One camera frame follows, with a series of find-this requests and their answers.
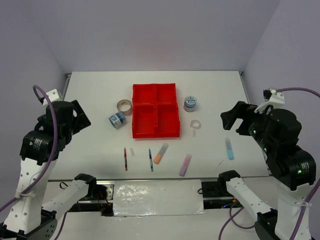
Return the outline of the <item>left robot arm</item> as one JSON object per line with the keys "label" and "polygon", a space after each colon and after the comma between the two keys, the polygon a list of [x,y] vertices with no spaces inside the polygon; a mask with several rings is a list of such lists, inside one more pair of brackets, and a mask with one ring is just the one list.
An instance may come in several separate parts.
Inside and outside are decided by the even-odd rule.
{"label": "left robot arm", "polygon": [[9,214],[0,224],[1,239],[49,240],[73,205],[97,196],[97,179],[80,173],[56,197],[43,202],[59,153],[73,135],[91,125],[77,100],[55,101],[52,106],[22,140],[19,182]]}

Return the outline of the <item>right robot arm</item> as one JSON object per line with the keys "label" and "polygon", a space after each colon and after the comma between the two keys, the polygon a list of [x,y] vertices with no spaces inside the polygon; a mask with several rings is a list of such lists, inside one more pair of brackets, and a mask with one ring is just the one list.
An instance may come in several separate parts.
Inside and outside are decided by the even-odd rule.
{"label": "right robot arm", "polygon": [[217,190],[232,195],[254,220],[261,240],[310,240],[309,203],[320,182],[316,161],[298,146],[301,123],[289,110],[268,105],[262,113],[257,106],[239,101],[221,115],[225,130],[237,119],[237,133],[251,136],[266,155],[266,164],[276,179],[277,208],[263,202],[235,170],[219,174]]}

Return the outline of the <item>blue pen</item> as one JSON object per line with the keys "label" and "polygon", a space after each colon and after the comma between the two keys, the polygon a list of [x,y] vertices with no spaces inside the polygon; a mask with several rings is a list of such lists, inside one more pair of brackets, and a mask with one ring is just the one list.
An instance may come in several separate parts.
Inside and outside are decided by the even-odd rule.
{"label": "blue pen", "polygon": [[152,152],[151,152],[150,148],[148,149],[148,156],[149,156],[150,170],[151,170],[151,172],[153,172],[154,167],[153,167]]}

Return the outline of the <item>red pen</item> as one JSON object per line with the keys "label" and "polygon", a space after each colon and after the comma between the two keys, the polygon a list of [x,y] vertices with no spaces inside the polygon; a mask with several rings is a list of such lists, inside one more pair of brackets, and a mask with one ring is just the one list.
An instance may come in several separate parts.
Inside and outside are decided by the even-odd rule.
{"label": "red pen", "polygon": [[128,161],[127,161],[127,150],[124,147],[124,166],[125,166],[125,171],[128,171]]}

